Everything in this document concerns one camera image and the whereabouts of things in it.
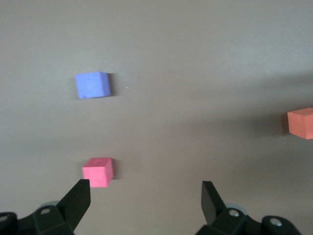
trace pink cube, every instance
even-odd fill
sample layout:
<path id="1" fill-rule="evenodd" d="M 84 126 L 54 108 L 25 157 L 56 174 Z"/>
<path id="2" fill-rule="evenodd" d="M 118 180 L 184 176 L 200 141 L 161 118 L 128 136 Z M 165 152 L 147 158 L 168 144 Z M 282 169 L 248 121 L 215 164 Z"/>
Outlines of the pink cube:
<path id="1" fill-rule="evenodd" d="M 289 132 L 306 140 L 313 139 L 313 108 L 288 112 Z"/>
<path id="2" fill-rule="evenodd" d="M 91 158 L 83 167 L 83 178 L 91 188 L 108 187 L 113 178 L 112 158 Z"/>

